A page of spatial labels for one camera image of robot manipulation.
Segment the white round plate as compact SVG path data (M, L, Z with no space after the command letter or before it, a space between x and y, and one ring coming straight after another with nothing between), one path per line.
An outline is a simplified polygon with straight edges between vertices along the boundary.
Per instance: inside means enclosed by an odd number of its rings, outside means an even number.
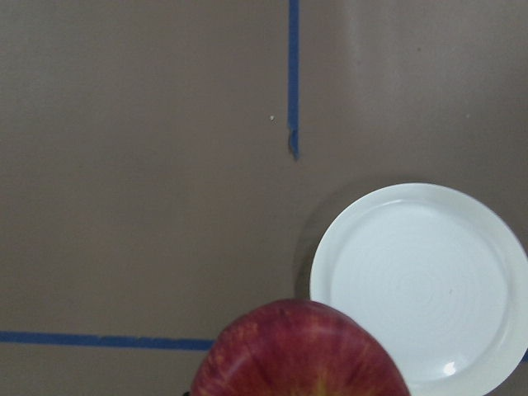
M414 395L489 394L526 353L526 252L495 212L445 186L387 186L346 207L309 294L369 332Z

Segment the brown paper table cover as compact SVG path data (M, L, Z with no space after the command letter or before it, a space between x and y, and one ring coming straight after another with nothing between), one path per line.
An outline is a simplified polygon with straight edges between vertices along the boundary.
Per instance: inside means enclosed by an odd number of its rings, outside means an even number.
M1 328L212 338L332 220L432 182L527 240L527 4L1 4Z

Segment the red yellow apple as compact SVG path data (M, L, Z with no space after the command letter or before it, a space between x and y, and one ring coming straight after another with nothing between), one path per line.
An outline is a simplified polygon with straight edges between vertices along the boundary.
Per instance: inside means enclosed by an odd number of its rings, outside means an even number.
M192 395L408 395L388 352L364 328L306 299L263 305L217 337Z

